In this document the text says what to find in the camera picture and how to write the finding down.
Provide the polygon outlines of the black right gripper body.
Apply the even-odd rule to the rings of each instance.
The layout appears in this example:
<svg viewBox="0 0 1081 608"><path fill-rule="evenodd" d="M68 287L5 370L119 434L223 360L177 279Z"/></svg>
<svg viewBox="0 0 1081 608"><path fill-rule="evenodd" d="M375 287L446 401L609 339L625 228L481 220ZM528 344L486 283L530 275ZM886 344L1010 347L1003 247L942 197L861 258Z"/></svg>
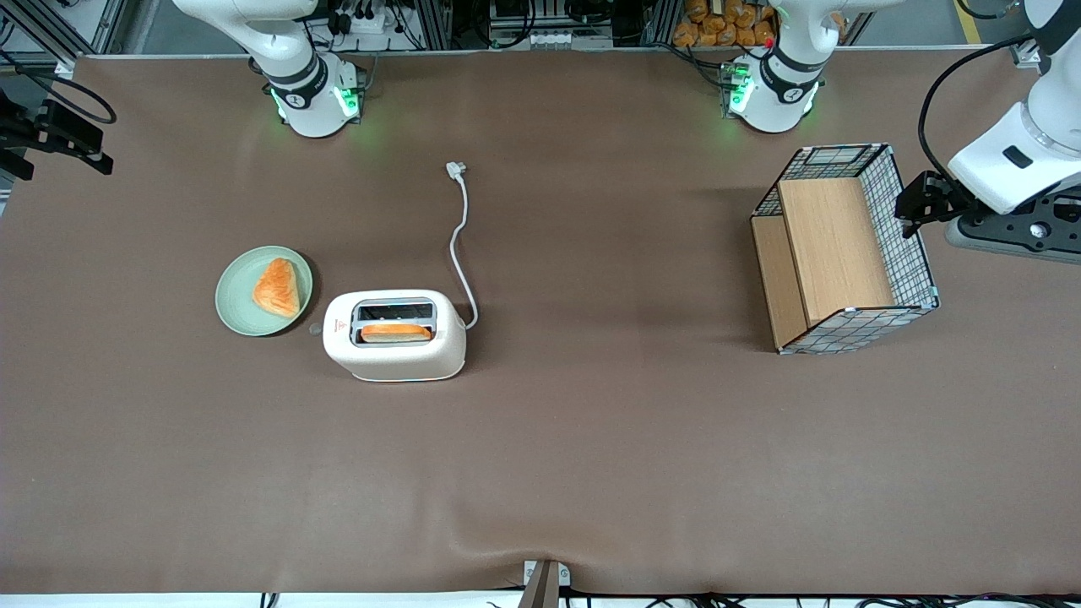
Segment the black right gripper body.
<svg viewBox="0 0 1081 608"><path fill-rule="evenodd" d="M39 113L37 107L23 106L1 91L1 169L14 179L34 177L35 167L16 150L34 149L39 143L35 125Z"/></svg>

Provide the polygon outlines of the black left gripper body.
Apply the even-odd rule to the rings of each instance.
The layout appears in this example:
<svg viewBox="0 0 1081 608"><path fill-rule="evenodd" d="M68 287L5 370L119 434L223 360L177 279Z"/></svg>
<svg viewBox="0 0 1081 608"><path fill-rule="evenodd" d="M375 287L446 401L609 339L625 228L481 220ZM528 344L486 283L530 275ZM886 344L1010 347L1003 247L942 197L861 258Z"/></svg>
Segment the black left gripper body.
<svg viewBox="0 0 1081 608"><path fill-rule="evenodd" d="M962 184L936 171L924 171L916 179L919 200L918 222L948 222L974 210L974 199Z"/></svg>

